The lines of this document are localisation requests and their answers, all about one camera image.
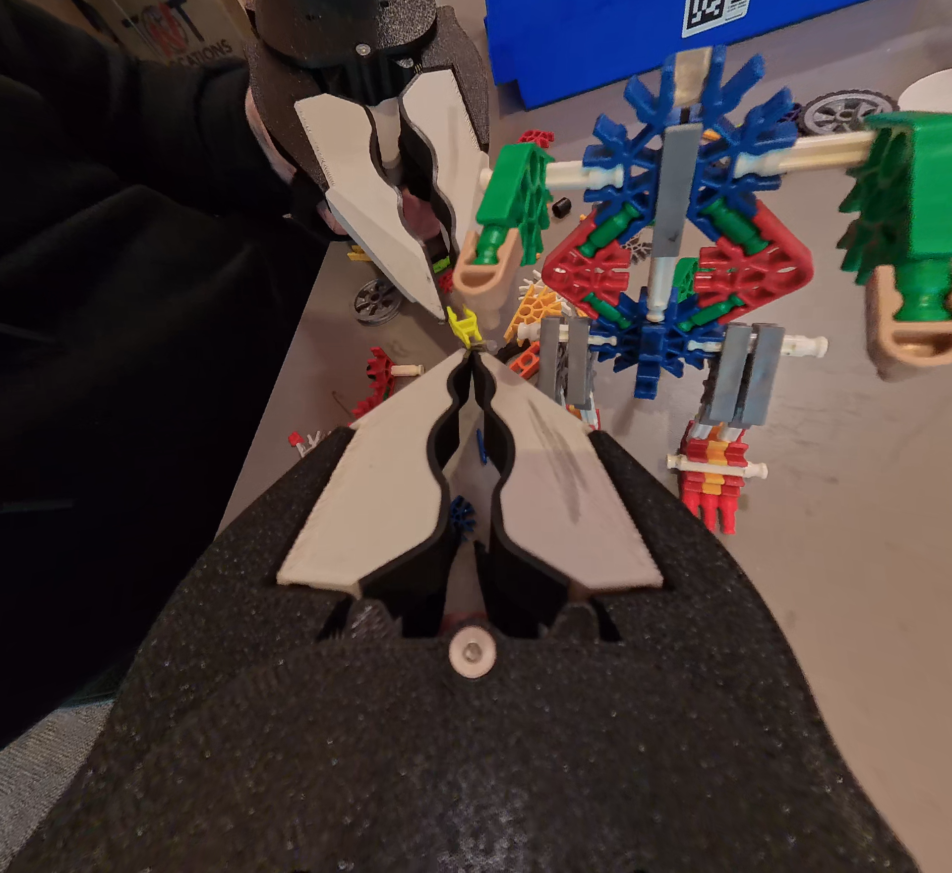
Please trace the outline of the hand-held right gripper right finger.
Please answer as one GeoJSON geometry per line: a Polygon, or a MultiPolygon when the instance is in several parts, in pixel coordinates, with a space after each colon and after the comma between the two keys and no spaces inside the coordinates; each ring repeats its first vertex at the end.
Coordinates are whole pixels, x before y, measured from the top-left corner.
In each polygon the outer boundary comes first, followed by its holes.
{"type": "Polygon", "coordinates": [[[474,391],[503,542],[591,592],[661,586],[590,427],[488,354],[474,356],[474,391]]]}

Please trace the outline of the red connector strip with rods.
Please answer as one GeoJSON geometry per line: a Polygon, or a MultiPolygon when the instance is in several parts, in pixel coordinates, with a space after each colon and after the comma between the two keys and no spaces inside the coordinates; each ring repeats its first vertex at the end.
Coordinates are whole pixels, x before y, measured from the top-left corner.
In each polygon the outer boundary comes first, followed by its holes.
{"type": "Polygon", "coordinates": [[[425,372],[423,365],[395,365],[380,347],[371,348],[371,359],[366,364],[366,376],[370,380],[370,393],[351,411],[359,419],[386,401],[395,391],[395,382],[400,378],[415,378],[425,372]]]}

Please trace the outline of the colourful construction toy robot figure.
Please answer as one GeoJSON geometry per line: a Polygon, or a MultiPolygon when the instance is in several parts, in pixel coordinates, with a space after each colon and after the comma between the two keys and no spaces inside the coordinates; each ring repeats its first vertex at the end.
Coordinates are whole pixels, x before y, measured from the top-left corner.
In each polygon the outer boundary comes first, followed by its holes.
{"type": "Polygon", "coordinates": [[[709,367],[667,466],[689,511],[732,534],[745,483],[767,475],[748,462],[744,436],[765,421],[779,357],[820,356],[827,346],[741,322],[814,275],[811,251],[759,194],[785,175],[846,170],[852,187],[839,211],[853,220],[837,248],[841,269],[865,288],[867,343],[881,374],[947,366],[951,117],[898,109],[871,116],[862,131],[802,135],[782,120],[793,101],[781,89],[736,125],[730,114],[765,63],[751,58],[725,79],[725,56],[715,47],[668,58],[656,93],[631,78],[625,100],[641,128],[629,134],[600,116],[580,161],[555,162],[530,143],[506,146],[482,171],[476,228],[453,287],[489,324],[511,282],[510,248],[535,264],[552,192],[583,191],[589,213],[542,265],[542,282],[576,315],[539,323],[553,361],[542,369],[540,353],[538,384],[594,426],[595,360],[635,367],[634,397],[646,400],[663,371],[709,367]],[[652,256],[631,267],[623,244],[646,229],[652,256]]]}

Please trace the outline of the large grey wheel hub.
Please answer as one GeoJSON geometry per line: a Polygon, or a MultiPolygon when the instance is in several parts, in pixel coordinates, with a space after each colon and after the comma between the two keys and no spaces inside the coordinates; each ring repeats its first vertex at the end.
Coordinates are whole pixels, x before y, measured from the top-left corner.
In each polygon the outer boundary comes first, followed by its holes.
{"type": "Polygon", "coordinates": [[[395,285],[378,276],[358,290],[353,300],[353,313],[361,325],[378,327],[400,313],[405,300],[395,285]]]}

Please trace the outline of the person's left hand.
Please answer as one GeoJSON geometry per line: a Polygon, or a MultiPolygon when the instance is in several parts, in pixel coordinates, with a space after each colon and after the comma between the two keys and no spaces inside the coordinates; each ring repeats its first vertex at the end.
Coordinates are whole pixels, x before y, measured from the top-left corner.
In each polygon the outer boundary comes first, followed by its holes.
{"type": "Polygon", "coordinates": [[[327,240],[346,240],[348,232],[331,213],[324,191],[306,173],[296,168],[271,139],[251,89],[247,89],[245,94],[244,112],[248,126],[269,165],[292,189],[292,218],[327,240]]]}

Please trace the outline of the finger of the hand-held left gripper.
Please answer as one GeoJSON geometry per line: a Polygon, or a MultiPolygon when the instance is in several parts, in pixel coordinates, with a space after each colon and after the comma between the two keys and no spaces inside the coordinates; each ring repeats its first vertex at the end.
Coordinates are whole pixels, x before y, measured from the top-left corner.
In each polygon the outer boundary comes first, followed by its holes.
{"type": "Polygon", "coordinates": [[[444,321],[429,259],[401,216],[402,195],[374,163],[369,111],[331,94],[299,100],[294,108],[327,179],[331,213],[406,298],[444,321]]]}
{"type": "Polygon", "coordinates": [[[458,253],[475,221],[482,150],[452,70],[416,75],[400,95],[400,145],[430,187],[431,205],[458,253]]]}

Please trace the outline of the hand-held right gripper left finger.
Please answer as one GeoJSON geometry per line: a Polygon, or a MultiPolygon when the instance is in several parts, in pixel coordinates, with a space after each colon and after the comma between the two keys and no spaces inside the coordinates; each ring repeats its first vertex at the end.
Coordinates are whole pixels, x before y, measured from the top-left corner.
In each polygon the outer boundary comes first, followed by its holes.
{"type": "Polygon", "coordinates": [[[369,588],[446,528],[444,467],[459,445],[470,358],[457,351],[351,425],[351,438],[277,573],[279,584],[369,588]]]}

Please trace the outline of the small grey wheel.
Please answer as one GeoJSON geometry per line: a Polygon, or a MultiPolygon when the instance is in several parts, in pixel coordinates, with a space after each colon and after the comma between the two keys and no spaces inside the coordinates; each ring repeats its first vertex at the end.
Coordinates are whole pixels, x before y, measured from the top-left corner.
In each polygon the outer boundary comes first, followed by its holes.
{"type": "Polygon", "coordinates": [[[822,136],[862,131],[871,116],[898,111],[886,94],[869,90],[844,90],[820,95],[803,105],[797,126],[802,135],[822,136]]]}

